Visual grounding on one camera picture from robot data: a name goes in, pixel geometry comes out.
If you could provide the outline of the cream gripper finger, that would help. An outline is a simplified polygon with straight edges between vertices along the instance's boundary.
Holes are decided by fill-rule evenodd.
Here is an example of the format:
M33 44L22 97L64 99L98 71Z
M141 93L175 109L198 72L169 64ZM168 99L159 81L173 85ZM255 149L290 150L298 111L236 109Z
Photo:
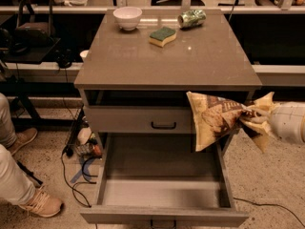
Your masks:
M246 119L255 124L261 124L267 121L270 118L270 113L268 111L253 108L247 110L247 117Z

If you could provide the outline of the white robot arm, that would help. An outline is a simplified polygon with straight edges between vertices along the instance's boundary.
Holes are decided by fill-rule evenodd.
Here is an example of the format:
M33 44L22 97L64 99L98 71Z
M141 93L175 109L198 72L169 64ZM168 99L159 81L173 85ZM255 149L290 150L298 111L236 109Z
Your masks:
M250 108L251 124L265 124L268 135L291 144L305 144L305 104L286 102L273 106L269 111Z

